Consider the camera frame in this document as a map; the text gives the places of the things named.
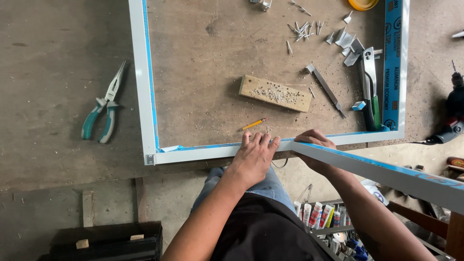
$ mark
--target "jeans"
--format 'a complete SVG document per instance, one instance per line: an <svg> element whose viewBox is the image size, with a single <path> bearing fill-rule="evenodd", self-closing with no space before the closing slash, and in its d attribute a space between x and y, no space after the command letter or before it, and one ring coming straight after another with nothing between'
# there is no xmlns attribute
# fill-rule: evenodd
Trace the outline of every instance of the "jeans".
<svg viewBox="0 0 464 261"><path fill-rule="evenodd" d="M224 170L225 170L224 167L212 168L210 170L209 175L205 180L205 185L203 186L203 189L201 190L197 199L193 203L191 213L195 211L195 209L200 205L200 203L205 199L205 197L211 192L214 186L216 186L219 179L224 174ZM284 187L280 183L280 180L277 177L272 166L266 172L266 177L264 178L264 180L252 186L246 192L258 194L261 196L265 196L265 197L277 200L280 203L287 206L288 208L290 208L291 211L296 213L295 207L293 206L293 203L290 200L289 194L287 193L287 191L284 189Z"/></svg>

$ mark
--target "black shirt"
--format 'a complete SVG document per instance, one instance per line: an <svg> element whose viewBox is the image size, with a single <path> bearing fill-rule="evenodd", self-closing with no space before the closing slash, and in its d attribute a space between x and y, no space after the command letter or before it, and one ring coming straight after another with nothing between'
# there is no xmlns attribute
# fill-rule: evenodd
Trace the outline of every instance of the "black shirt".
<svg viewBox="0 0 464 261"><path fill-rule="evenodd" d="M211 260L331 259L287 206L264 196L245 193L222 229Z"/></svg>

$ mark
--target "workbench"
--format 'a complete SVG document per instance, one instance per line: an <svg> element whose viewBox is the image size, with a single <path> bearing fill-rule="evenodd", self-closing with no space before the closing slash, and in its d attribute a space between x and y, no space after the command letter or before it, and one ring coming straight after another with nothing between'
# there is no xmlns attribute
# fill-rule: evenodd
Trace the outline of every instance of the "workbench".
<svg viewBox="0 0 464 261"><path fill-rule="evenodd" d="M158 61L153 64L158 124L164 133L161 147L237 142L241 133L236 129L263 116L269 122L253 131L265 131L269 126L273 135L282 137L293 137L309 128L325 133L363 130L362 114L349 110L361 99L355 86L357 70L342 66L339 47L325 43L325 36L343 25L342 17L351 9L344 1L342 11L334 10L339 1L299 2L305 3L313 17L306 18L285 2L273 3L265 13L253 9L247 0L234 4L190 1L188 5L149 1L152 55ZM439 5L432 1L411 3L405 139L339 149L424 140L436 130L443 102L452 90L451 59L458 70L464 68L464 62L456 59L464 54L464 42L451 39L462 29L462 11L452 0ZM383 12L382 5L354 12L349 32L364 39L364 46L380 44L380 48L383 33L376 36L372 30L382 27ZM289 56L285 41L292 34L287 24L316 19L325 21L321 35L292 44L294 53ZM245 26L248 21L256 25ZM204 161L143 165L126 1L6 2L0 10L0 34L0 193L214 166ZM112 139L105 145L96 141L104 125L102 115L93 130L94 140L82 140L80 131L95 98L105 94L124 59L130 68L116 97L124 108L117 113ZM348 119L342 119L312 75L300 72L309 63L323 73ZM251 72L301 91L308 92L311 86L316 99L308 114L239 97L239 79Z"/></svg>

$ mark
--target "hand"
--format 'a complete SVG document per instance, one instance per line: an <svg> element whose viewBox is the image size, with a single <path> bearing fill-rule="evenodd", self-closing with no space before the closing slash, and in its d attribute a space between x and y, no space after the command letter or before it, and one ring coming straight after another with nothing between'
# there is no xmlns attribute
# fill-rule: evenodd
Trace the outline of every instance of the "hand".
<svg viewBox="0 0 464 261"><path fill-rule="evenodd" d="M232 164L224 175L238 181L247 190L261 182L271 165L272 157L280 145L280 137L275 137L271 143L271 135L256 133L250 141L251 133L246 131L242 137L242 146L237 151Z"/></svg>
<svg viewBox="0 0 464 261"><path fill-rule="evenodd" d="M316 145L324 146L324 147L331 148L334 150L337 149L335 146L335 143L327 139L319 130L316 130L316 129L303 132L302 134L295 137L295 141L302 141L306 143L316 144ZM309 168L311 168L312 170L314 170L315 172L323 176L327 174L332 174L339 170L339 168L336 168L327 163L315 160L313 158L310 158L298 152L292 152L292 153L300 157L300 159L302 159Z"/></svg>

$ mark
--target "pencil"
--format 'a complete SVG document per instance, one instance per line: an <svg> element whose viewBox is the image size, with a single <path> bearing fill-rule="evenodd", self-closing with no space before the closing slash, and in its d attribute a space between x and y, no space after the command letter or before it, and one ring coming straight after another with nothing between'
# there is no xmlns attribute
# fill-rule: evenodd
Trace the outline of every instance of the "pencil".
<svg viewBox="0 0 464 261"><path fill-rule="evenodd" d="M239 131L246 130L246 129L248 129L248 128L251 128L251 127L253 127L253 126L256 126L256 125L260 124L261 122L265 122L265 121L267 121L267 118L260 119L260 120L258 120L258 121L255 121L255 122L252 123L252 124L248 124L247 126L245 126L245 127L243 127L243 128L240 128Z"/></svg>

